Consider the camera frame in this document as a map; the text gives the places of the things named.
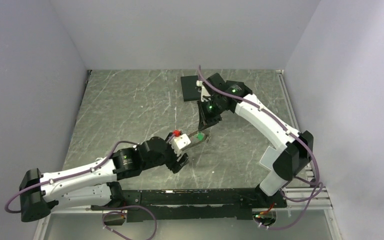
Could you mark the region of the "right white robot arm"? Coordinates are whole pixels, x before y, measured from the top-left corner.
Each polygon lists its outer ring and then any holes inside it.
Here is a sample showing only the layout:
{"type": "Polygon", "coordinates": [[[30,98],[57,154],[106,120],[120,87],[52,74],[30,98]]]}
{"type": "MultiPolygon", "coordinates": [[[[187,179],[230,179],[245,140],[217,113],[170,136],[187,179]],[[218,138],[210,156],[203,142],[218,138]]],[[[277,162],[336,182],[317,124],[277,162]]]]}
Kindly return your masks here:
{"type": "Polygon", "coordinates": [[[255,194],[260,207],[269,207],[275,201],[275,194],[310,162],[312,134],[300,132],[281,120],[243,82],[225,81],[219,73],[204,78],[199,72],[196,88],[200,92],[197,102],[199,131],[218,124],[222,120],[221,114],[230,111],[249,122],[271,142],[272,146],[259,162],[269,173],[255,194]]]}

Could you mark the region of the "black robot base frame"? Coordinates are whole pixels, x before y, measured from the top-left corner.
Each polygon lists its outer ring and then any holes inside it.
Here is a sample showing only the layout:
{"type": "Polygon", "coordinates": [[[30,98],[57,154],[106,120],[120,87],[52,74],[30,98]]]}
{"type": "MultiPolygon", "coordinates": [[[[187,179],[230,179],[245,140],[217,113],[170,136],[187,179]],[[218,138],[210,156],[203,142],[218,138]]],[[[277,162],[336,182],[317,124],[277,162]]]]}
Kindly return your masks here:
{"type": "Polygon", "coordinates": [[[157,220],[252,220],[258,210],[287,207],[282,191],[266,196],[258,187],[122,190],[115,183],[109,186],[110,202],[93,204],[91,210],[109,211],[127,207],[129,223],[152,220],[152,216],[140,207],[150,210],[157,220]]]}

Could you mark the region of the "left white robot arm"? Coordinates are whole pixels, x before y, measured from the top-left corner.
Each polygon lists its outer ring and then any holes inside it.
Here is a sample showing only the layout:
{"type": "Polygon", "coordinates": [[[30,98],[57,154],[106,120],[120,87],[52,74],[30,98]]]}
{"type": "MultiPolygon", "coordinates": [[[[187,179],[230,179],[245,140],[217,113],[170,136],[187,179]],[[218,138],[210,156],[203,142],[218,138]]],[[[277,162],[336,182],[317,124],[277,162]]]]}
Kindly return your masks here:
{"type": "Polygon", "coordinates": [[[165,165],[174,174],[188,160],[184,150],[191,144],[187,134],[154,136],[140,144],[117,150],[94,162],[58,172],[28,170],[20,185],[20,218],[28,223],[40,220],[55,210],[77,206],[98,206],[117,210],[125,206],[120,180],[165,165]]]}

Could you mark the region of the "green key tag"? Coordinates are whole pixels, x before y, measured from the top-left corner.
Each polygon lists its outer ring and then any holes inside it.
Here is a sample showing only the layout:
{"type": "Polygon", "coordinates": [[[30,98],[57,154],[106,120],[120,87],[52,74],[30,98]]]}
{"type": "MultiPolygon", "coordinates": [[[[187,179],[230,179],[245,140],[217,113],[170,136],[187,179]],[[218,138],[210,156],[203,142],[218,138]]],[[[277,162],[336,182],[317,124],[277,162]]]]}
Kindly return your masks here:
{"type": "Polygon", "coordinates": [[[195,136],[199,141],[202,141],[205,138],[205,134],[202,132],[199,132],[195,136]]]}

